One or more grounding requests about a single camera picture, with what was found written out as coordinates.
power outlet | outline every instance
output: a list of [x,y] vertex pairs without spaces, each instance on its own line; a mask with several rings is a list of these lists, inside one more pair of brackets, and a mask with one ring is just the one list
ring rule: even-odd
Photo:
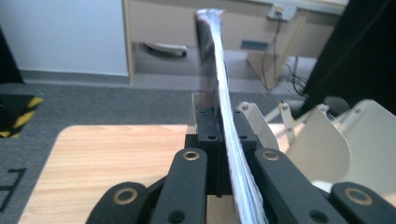
[[276,20],[278,21],[280,18],[282,18],[282,21],[291,21],[293,19],[294,15],[297,12],[297,7],[295,6],[285,6],[283,4],[273,4],[271,7],[270,13],[268,13],[268,18],[271,20]]

black and yellow hazard tape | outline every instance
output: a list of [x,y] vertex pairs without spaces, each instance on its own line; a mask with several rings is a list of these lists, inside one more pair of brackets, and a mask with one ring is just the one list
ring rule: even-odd
[[0,95],[0,138],[18,138],[42,102],[32,95]]

white wall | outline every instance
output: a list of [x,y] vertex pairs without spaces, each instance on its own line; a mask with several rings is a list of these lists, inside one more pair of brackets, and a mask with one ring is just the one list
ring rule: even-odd
[[122,0],[1,0],[21,70],[128,76]]

black cable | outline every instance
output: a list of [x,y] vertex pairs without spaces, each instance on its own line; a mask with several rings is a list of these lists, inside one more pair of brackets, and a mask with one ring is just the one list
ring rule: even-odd
[[280,28],[282,25],[282,13],[280,12],[276,12],[276,15],[278,16],[278,20],[277,20],[277,27],[276,27],[276,33],[274,35],[274,38],[271,40],[271,42],[267,45],[267,48],[265,49],[264,54],[262,55],[262,76],[264,78],[264,82],[265,82],[265,89],[268,90],[268,88],[266,87],[267,85],[267,80],[265,77],[265,72],[264,72],[264,61],[266,56],[268,55],[268,51],[270,50],[270,48],[274,45],[274,64],[275,64],[275,73],[276,73],[276,40],[277,40],[277,36],[279,35],[280,32]]
[[276,12],[276,15],[278,16],[278,18],[277,18],[276,33],[275,33],[275,37],[274,37],[274,66],[275,66],[274,79],[275,79],[275,83],[276,83],[276,69],[277,69],[277,66],[276,66],[276,40],[277,40],[277,35],[279,34],[279,31],[280,31],[280,26],[281,26],[282,21],[283,21],[282,13]]

gray carpet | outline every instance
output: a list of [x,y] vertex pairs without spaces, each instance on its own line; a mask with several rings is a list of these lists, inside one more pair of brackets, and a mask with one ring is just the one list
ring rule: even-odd
[[[17,223],[46,162],[57,134],[76,124],[187,123],[191,91],[137,90],[50,84],[2,84],[2,94],[33,94],[44,98],[18,139],[0,139],[0,185],[15,175],[8,169],[26,167],[0,223]],[[231,93],[233,105],[255,102],[262,113],[274,108],[282,95]]]

